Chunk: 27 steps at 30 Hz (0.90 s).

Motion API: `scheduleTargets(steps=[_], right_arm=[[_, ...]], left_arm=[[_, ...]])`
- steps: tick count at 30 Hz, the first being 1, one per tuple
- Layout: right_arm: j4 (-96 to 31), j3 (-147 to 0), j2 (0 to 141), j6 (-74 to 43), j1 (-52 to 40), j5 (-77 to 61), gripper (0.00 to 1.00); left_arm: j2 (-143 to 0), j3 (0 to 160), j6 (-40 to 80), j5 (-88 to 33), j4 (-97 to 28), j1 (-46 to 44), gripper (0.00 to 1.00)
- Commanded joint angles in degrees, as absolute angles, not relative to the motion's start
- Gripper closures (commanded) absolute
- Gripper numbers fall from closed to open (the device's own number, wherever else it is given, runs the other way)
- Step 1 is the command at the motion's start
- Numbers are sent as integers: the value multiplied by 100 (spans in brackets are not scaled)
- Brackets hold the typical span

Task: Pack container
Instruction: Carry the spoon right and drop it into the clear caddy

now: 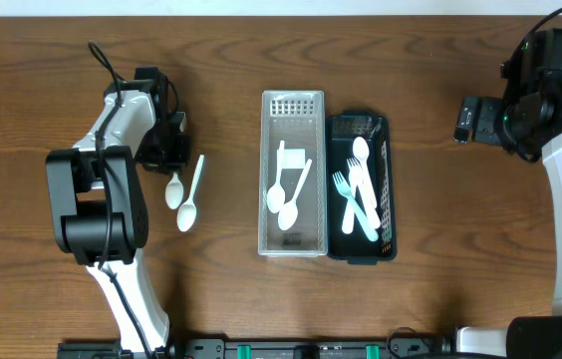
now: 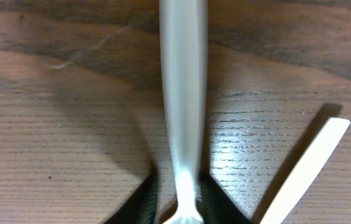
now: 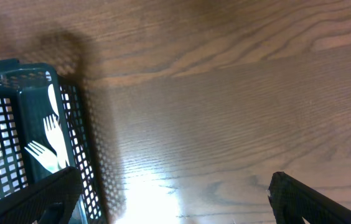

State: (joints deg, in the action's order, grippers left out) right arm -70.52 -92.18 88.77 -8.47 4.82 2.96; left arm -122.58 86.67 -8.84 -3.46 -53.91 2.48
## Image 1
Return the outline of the white plastic fork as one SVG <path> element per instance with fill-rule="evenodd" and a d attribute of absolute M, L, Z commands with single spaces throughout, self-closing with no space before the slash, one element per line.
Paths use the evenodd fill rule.
<path fill-rule="evenodd" d="M 350 188 L 352 192 L 352 197 L 356 197 L 357 193 L 357 181 L 355 179 L 350 179 Z M 342 231 L 344 234 L 350 234 L 354 229 L 355 213 L 353 206 L 347 204 L 342 220 Z"/>
<path fill-rule="evenodd" d="M 352 190 L 355 195 L 356 191 L 360 192 L 363 210 L 368 219 L 371 228 L 379 229 L 381 221 L 376 212 L 375 206 L 372 204 L 372 195 L 367 185 L 364 182 L 364 175 L 361 164 L 355 158 L 348 158 L 347 164 L 349 167 L 349 178 L 353 183 Z"/>
<path fill-rule="evenodd" d="M 362 208 L 358 205 L 355 198 L 352 196 L 351 187 L 349 186 L 348 182 L 345 180 L 342 173 L 334 172 L 332 174 L 332 177 L 338 194 L 347 200 L 347 204 L 350 204 L 352 206 L 353 212 L 366 238 L 369 241 L 377 241 L 379 239 L 379 234 L 374 228 L 370 227 L 370 223 L 366 214 L 364 213 Z"/>

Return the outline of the white plastic utensil pinkish handle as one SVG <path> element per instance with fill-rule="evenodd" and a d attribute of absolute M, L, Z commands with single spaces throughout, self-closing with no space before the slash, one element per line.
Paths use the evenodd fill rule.
<path fill-rule="evenodd" d="M 370 148 L 364 138 L 355 137 L 353 142 L 353 155 L 361 165 L 363 190 L 369 198 L 372 207 L 376 208 L 377 200 L 368 168 Z"/>

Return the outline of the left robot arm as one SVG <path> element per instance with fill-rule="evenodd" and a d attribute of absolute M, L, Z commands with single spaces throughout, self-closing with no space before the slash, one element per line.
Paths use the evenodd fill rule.
<path fill-rule="evenodd" d="M 170 322 L 144 262 L 148 214 L 138 169 L 176 178 L 190 158 L 186 116 L 170 107 L 174 86 L 156 67 L 139 67 L 104 93 L 89 132 L 46 157 L 55 240 L 96 279 L 116 318 L 114 342 L 71 341 L 60 358 L 171 358 Z"/>

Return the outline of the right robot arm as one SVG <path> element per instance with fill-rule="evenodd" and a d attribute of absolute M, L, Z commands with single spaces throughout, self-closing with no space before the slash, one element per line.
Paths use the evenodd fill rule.
<path fill-rule="evenodd" d="M 543 164 L 553 200 L 557 255 L 551 315 L 517 317 L 505 328 L 460 328 L 455 351 L 460 357 L 562 358 L 562 84 L 548 83 L 513 99 L 467 97 L 454 138 L 498 145 Z"/>

